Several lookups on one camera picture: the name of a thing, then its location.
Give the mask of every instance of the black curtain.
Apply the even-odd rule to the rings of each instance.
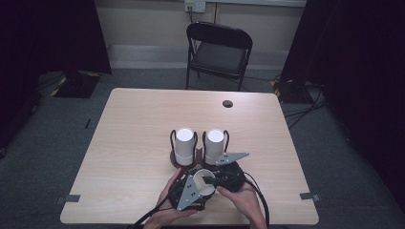
[[[0,147],[42,73],[111,73],[93,0],[1,1]]]
[[[282,80],[324,95],[405,212],[405,1],[308,0]]]

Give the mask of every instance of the white paper cup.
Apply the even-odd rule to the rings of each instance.
[[[203,177],[213,177],[215,178],[215,175],[206,169],[200,169],[197,171],[197,173],[193,176],[194,182],[196,182],[197,189],[200,192],[200,195],[202,196],[208,196],[214,193],[215,187],[212,184],[206,184],[205,181],[203,181]]]
[[[189,128],[182,128],[176,132],[176,156],[189,158],[194,155],[194,132]]]
[[[183,157],[175,153],[176,161],[183,166],[191,165],[193,163],[193,156]]]
[[[215,161],[224,153],[224,132],[218,129],[205,136],[205,163],[216,165]]]

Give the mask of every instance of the electrical outlet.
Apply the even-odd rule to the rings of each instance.
[[[205,12],[205,2],[196,1],[196,12]]]
[[[193,12],[205,12],[205,1],[184,1],[184,11],[189,12],[189,10]]]
[[[192,9],[192,11],[196,11],[196,1],[184,1],[184,11],[189,12],[190,9]]]

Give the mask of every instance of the human hand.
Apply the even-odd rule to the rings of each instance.
[[[223,187],[217,187],[217,191],[226,198],[229,198],[236,209],[244,214],[250,221],[250,228],[266,229],[266,220],[260,209],[256,191],[248,184],[244,183],[242,188],[235,193]]]
[[[179,176],[180,173],[181,168],[179,168],[176,171],[176,173],[167,181],[166,186],[160,193],[157,205],[160,204],[166,198],[167,194],[169,193],[169,188],[176,181],[176,178]],[[198,213],[197,210],[178,211],[173,208],[172,204],[167,199],[160,207],[160,210],[154,215],[152,215],[152,217],[145,222],[143,228],[144,229],[161,228],[162,226],[172,223],[176,219],[186,218],[196,213]]]

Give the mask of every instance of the table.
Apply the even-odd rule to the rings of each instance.
[[[274,94],[146,89],[111,92],[70,193],[80,199],[66,202],[61,221],[130,224],[150,211],[176,171],[169,136],[181,127],[197,132],[198,148],[204,131],[228,130],[227,151],[250,153],[238,163],[258,182],[271,224],[318,222],[312,199],[300,198],[309,187]],[[220,194],[205,207],[174,224],[248,224]]]

